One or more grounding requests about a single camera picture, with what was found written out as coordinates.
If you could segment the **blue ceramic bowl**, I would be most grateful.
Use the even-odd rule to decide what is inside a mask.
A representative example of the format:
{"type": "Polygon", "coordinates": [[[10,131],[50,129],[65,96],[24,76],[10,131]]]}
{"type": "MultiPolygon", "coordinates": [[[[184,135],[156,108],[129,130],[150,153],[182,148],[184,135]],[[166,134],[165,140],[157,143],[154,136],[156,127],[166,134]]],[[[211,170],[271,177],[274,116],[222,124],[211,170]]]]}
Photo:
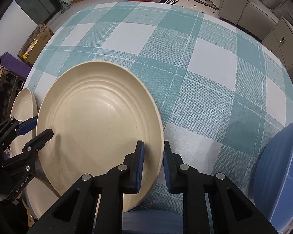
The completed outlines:
{"type": "Polygon", "coordinates": [[[293,123],[264,148],[254,174],[255,206],[281,231],[293,218],[293,123]]]}
{"type": "Polygon", "coordinates": [[[163,210],[123,213],[122,233],[182,233],[183,216],[163,210]]]}

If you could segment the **large beige ridged plate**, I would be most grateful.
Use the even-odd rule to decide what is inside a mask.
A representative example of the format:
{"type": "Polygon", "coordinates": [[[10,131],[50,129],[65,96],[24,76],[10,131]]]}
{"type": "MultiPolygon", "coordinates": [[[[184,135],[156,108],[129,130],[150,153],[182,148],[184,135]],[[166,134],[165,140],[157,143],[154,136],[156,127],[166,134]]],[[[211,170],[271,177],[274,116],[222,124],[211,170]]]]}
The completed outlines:
{"type": "Polygon", "coordinates": [[[98,176],[123,163],[144,142],[142,185],[124,195],[136,207],[153,188],[162,165],[164,135],[153,97],[129,70],[107,61],[74,66],[56,79],[38,112],[37,133],[54,133],[39,160],[52,187],[63,194],[81,175],[98,176]]]}

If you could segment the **beige plate lower left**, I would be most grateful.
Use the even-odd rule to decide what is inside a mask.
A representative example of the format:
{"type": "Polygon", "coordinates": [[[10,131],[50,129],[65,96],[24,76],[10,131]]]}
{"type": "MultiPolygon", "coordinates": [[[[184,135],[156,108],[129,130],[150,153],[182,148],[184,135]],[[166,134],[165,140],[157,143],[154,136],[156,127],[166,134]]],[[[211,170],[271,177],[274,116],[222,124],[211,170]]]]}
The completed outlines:
{"type": "Polygon", "coordinates": [[[29,182],[24,192],[27,204],[37,219],[46,213],[59,198],[50,184],[36,177],[29,182]]]}

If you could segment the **small beige plate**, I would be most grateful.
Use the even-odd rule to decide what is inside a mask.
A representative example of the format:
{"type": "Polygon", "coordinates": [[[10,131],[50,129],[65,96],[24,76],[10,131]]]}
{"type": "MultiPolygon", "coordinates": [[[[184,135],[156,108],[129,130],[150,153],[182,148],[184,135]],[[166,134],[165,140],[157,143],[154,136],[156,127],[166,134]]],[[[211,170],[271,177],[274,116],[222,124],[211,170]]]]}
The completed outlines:
{"type": "MultiPolygon", "coordinates": [[[[11,116],[19,121],[26,121],[37,114],[37,104],[34,95],[28,88],[23,88],[13,103],[11,116]]],[[[11,157],[21,154],[25,144],[33,137],[35,137],[35,129],[25,135],[17,136],[10,144],[11,157]]]]}

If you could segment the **brown cardboard box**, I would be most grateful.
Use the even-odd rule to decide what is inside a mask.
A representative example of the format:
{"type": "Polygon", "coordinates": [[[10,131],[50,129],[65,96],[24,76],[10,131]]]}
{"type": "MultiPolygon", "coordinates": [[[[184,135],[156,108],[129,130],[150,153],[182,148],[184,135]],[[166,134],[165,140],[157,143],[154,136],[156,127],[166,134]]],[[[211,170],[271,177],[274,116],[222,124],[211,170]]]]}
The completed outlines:
{"type": "Polygon", "coordinates": [[[53,34],[53,31],[44,23],[39,23],[19,50],[17,57],[27,65],[33,66],[53,34]]]}

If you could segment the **teal plaid tablecloth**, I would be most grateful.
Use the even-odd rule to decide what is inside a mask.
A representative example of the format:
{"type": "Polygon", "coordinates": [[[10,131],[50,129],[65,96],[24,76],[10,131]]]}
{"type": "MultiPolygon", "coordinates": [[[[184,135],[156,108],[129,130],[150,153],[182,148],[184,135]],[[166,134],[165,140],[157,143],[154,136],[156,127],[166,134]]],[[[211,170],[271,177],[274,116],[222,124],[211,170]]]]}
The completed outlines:
{"type": "MultiPolygon", "coordinates": [[[[259,158],[293,123],[293,83],[266,47],[220,19],[175,5],[90,6],[56,31],[34,63],[26,86],[39,109],[57,78],[90,61],[133,73],[157,105],[171,150],[201,173],[224,173],[254,203],[259,158]]],[[[182,214],[182,195],[168,192],[162,165],[133,209],[182,214]]]]}

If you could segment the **beige drawer cabinet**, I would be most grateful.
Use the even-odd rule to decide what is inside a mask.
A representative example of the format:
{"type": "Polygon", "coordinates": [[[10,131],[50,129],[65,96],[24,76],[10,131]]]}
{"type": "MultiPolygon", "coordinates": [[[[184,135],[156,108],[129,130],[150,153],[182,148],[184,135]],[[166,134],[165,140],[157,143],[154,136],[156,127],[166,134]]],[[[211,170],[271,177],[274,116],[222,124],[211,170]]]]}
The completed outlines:
{"type": "Polygon", "coordinates": [[[286,18],[281,17],[262,44],[280,59],[287,70],[293,66],[293,26],[286,18]]]}

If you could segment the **beige sofa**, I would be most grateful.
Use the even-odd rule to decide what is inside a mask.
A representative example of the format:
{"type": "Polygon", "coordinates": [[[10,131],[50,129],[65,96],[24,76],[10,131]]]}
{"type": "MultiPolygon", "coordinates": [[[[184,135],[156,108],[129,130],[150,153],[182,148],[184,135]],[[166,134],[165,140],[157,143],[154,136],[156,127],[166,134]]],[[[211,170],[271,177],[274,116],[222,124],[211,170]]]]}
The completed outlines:
{"type": "Polygon", "coordinates": [[[293,25],[291,0],[220,0],[219,17],[263,40],[284,17],[293,25]]]}

